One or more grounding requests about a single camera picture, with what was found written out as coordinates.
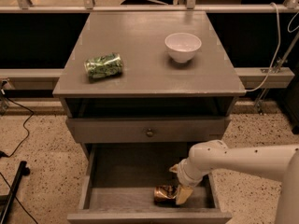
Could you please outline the white ceramic bowl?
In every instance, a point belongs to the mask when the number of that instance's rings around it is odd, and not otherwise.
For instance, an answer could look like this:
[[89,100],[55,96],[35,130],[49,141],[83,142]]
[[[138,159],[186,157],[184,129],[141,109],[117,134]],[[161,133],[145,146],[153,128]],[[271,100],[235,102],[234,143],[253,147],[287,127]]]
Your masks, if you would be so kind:
[[168,35],[164,43],[168,55],[177,63],[186,63],[191,60],[202,46],[200,38],[188,33]]

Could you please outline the green soda can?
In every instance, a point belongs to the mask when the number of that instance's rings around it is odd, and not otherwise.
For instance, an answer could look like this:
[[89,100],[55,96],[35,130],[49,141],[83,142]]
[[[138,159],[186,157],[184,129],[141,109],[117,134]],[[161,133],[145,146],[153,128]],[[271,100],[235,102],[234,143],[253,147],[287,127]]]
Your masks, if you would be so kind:
[[99,79],[121,74],[123,62],[119,53],[110,53],[86,60],[84,67],[89,78]]

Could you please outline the grey wooden drawer cabinet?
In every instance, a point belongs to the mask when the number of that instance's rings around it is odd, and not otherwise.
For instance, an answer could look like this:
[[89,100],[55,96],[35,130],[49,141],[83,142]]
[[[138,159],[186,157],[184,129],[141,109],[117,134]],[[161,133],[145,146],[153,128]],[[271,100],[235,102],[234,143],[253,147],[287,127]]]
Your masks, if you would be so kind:
[[[188,33],[202,41],[186,63],[164,43]],[[87,76],[88,59],[119,53],[122,73]],[[229,117],[245,88],[206,13],[112,11],[89,16],[53,91],[68,119]]]

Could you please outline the closed grey upper drawer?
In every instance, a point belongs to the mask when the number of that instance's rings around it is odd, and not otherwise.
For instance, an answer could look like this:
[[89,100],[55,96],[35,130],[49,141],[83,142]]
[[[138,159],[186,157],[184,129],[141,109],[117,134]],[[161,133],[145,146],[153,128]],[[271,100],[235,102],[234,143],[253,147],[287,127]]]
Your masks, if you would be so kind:
[[[229,117],[165,119],[67,119],[74,140],[82,144],[200,142],[222,139]],[[147,129],[154,135],[146,136]]]

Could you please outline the black stand leg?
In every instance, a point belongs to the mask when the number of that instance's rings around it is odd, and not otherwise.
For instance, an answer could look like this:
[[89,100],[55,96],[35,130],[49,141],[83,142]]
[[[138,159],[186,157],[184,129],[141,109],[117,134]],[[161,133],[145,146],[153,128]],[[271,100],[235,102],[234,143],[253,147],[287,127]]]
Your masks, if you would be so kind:
[[11,210],[11,206],[16,198],[21,179],[29,174],[30,169],[27,167],[27,162],[21,161],[14,180],[9,187],[8,195],[2,195],[0,197],[0,224],[7,224],[7,218]]

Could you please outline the open grey middle drawer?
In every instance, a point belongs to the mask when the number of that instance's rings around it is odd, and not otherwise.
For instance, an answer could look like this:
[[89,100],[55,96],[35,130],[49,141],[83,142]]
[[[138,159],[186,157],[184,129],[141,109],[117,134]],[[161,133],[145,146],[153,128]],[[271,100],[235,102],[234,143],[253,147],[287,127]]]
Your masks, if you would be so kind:
[[70,224],[226,224],[210,175],[182,206],[156,203],[154,189],[175,186],[169,168],[186,158],[186,143],[93,145],[78,211]]

